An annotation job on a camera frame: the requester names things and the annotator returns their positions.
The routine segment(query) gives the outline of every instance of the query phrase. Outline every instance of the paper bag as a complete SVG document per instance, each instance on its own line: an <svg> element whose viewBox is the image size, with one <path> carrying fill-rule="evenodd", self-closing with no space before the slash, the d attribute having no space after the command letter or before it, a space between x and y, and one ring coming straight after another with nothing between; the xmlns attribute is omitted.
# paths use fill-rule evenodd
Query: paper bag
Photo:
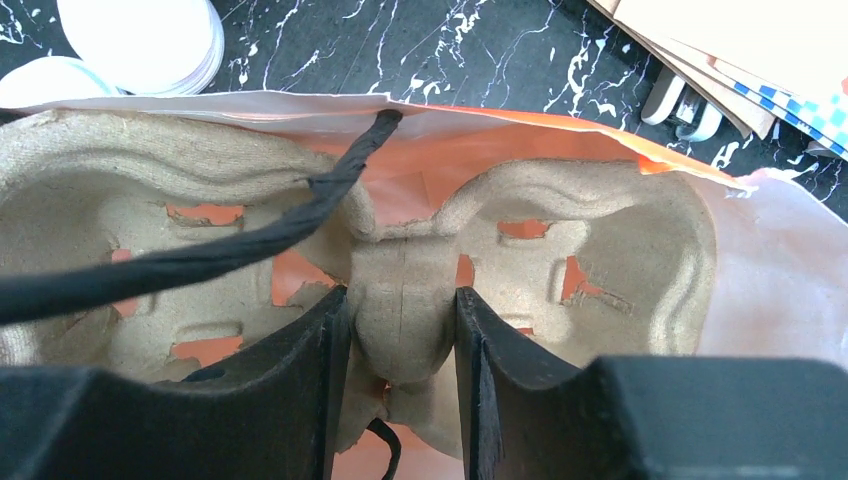
<svg viewBox="0 0 848 480"><path fill-rule="evenodd" d="M198 363L174 345L250 344L345 284L357 341L339 449L379 416L457 457L457 285L579 365L604 353L848 365L848 226L785 172L733 178L585 120L382 95L25 109L34 115L0 129L2 273L120 261L267 224L308 198L304 180L385 108L404 113L399 129L295 252L83 319L6 328L0 361L180 378ZM227 209L193 210L207 204Z"/></svg>

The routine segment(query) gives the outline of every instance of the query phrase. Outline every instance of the black marble surface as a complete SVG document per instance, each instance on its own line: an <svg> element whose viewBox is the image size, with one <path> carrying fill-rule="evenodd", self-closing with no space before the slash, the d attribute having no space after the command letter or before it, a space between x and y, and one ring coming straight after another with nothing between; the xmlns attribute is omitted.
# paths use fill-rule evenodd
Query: black marble surface
<svg viewBox="0 0 848 480"><path fill-rule="evenodd" d="M660 62L585 0L212 0L226 35L207 92L391 92L413 103L573 115L634 132L732 175L759 167L797 181L848 218L848 168L803 154L786 124L767 141L724 121L702 143L648 126L641 106ZM160 32L150 25L150 35ZM75 56L55 0L0 0L0 75L46 55Z"/></svg>

